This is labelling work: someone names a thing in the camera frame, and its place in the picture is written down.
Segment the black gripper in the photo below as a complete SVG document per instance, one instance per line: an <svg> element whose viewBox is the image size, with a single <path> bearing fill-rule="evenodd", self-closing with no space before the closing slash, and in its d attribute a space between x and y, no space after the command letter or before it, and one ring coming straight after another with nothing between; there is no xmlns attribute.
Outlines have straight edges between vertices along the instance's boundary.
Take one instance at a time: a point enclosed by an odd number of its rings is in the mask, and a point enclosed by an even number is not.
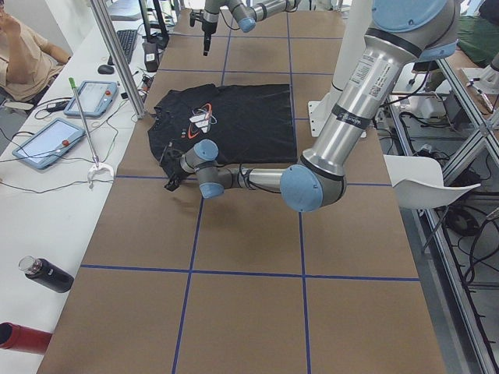
<svg viewBox="0 0 499 374"><path fill-rule="evenodd" d="M203 48L211 48L211 36L217 29L217 15L206 10L192 10L189 14L189 25L194 27L196 22L202 24L203 31Z"/></svg>
<svg viewBox="0 0 499 374"><path fill-rule="evenodd" d="M183 152L174 148L172 143L169 143L163 149L159 165L168 176L168 182L165 187L179 187L186 179L186 172L180 165L182 156Z"/></svg>

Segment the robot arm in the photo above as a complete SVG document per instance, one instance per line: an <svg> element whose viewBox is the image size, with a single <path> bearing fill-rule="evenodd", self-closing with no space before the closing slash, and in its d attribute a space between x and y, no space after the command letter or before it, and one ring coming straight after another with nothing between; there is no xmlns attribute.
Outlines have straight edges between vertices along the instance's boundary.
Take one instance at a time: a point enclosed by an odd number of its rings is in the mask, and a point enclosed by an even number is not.
<svg viewBox="0 0 499 374"><path fill-rule="evenodd" d="M205 1L200 11L192 10L189 15L189 25L194 27L195 22L202 24L203 55L208 56L211 47L211 36L216 33L221 8L226 6L243 33L250 32L258 22L280 12L295 11L300 1L275 0L258 1L254 5L245 5L240 0Z"/></svg>
<svg viewBox="0 0 499 374"><path fill-rule="evenodd" d="M185 153L165 149L161 164L169 170L167 189L173 191L195 175L205 199L239 187L278 193L298 212L337 202L346 190L345 160L404 66L455 52L459 11L458 1L374 1L365 49L320 135L298 164L286 169L218 168L217 145L203 139Z"/></svg>

